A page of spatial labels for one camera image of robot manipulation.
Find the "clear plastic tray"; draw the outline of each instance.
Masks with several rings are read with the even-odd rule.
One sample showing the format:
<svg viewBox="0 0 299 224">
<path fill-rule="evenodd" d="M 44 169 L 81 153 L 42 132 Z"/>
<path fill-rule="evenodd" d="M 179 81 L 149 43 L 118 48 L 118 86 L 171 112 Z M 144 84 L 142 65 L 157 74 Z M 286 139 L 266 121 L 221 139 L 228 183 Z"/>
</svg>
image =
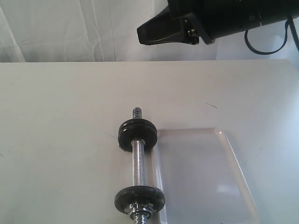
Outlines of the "clear plastic tray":
<svg viewBox="0 0 299 224">
<path fill-rule="evenodd" d="M 166 197 L 160 223 L 259 223 L 250 190 L 222 130 L 160 130 L 152 165 L 155 184 Z"/>
</svg>

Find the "scratch mark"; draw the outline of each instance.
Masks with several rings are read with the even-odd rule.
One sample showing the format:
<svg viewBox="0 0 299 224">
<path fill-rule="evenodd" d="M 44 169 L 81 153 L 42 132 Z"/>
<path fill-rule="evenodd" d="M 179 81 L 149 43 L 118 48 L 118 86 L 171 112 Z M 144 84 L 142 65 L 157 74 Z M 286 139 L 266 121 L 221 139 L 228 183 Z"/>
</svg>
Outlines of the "scratch mark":
<svg viewBox="0 0 299 224">
<path fill-rule="evenodd" d="M 105 132 L 104 130 L 102 130 L 103 133 L 105 133 L 106 135 L 110 136 L 111 138 L 117 139 L 116 137 L 114 137 L 113 135 L 108 134 L 107 132 Z"/>
<path fill-rule="evenodd" d="M 206 103 L 206 104 L 208 104 L 208 105 L 210 105 L 210 106 L 212 106 L 212 107 L 215 107 L 215 108 L 217 108 L 216 106 L 214 106 L 214 105 L 212 105 L 212 104 L 209 104 L 209 103 Z"/>
</svg>

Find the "white table surface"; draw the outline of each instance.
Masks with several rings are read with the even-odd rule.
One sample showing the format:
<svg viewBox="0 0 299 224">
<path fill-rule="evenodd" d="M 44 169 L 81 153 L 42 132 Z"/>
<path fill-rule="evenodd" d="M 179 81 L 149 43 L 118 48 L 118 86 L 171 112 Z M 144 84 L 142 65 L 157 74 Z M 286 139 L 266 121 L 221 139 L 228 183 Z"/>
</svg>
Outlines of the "white table surface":
<svg viewBox="0 0 299 224">
<path fill-rule="evenodd" d="M 135 106 L 159 129 L 225 130 L 261 223 L 299 222 L 299 74 L 270 60 L 0 64 L 0 223 L 131 223 L 113 202 Z"/>
</svg>

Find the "white fabric backdrop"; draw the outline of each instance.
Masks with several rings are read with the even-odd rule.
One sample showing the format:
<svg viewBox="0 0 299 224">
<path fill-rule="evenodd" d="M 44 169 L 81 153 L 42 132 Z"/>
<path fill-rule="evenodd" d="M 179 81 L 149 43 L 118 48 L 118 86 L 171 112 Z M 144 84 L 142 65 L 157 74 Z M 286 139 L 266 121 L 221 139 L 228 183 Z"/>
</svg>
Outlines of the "white fabric backdrop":
<svg viewBox="0 0 299 224">
<path fill-rule="evenodd" d="M 155 61 L 287 58 L 299 70 L 291 34 L 271 56 L 249 51 L 244 33 L 213 45 L 139 44 L 136 28 L 159 13 L 167 0 L 0 0 L 1 62 Z M 295 20 L 299 30 L 299 19 Z M 284 22 L 249 33 L 258 50 L 282 44 Z"/>
</svg>

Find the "dumbbell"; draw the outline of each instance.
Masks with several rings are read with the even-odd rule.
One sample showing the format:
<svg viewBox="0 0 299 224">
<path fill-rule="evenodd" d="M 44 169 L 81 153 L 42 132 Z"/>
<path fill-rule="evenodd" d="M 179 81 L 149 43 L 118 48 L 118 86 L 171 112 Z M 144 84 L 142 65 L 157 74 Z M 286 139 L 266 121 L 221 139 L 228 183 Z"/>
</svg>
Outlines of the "dumbbell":
<svg viewBox="0 0 299 224">
<path fill-rule="evenodd" d="M 157 142 L 157 129 L 142 119 L 139 107 L 133 110 L 133 119 L 125 121 L 118 131 L 121 149 L 133 153 L 133 186 L 122 189 L 114 199 L 118 211 L 127 214 L 134 224 L 146 224 L 152 214 L 165 205 L 163 191 L 146 186 L 144 151 L 151 150 Z"/>
</svg>

